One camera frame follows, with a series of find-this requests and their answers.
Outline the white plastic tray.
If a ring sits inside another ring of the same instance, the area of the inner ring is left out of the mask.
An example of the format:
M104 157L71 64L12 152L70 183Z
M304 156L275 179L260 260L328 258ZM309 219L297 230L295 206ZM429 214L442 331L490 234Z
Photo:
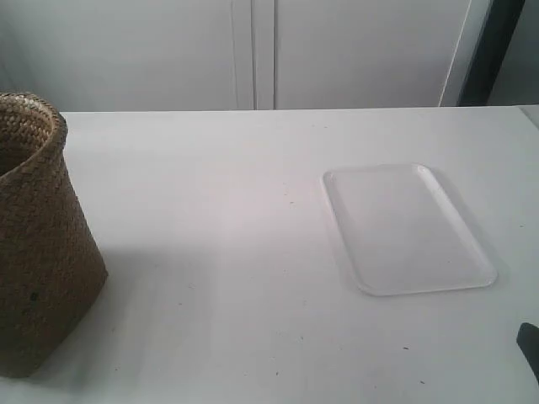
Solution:
M336 169L322 181L344 254L367 294L468 290L497 279L492 260L428 167Z

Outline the dark vertical post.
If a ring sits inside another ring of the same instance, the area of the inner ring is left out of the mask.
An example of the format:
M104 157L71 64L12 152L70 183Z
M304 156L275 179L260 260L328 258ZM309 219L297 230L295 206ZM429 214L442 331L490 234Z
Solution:
M525 4L525 0L490 2L459 94L459 107L487 104Z

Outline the brown woven basket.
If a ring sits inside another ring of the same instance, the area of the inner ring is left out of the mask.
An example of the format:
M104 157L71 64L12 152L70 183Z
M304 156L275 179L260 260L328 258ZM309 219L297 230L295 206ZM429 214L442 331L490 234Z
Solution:
M1 96L1 375L32 375L108 277L64 159L67 123L30 93Z

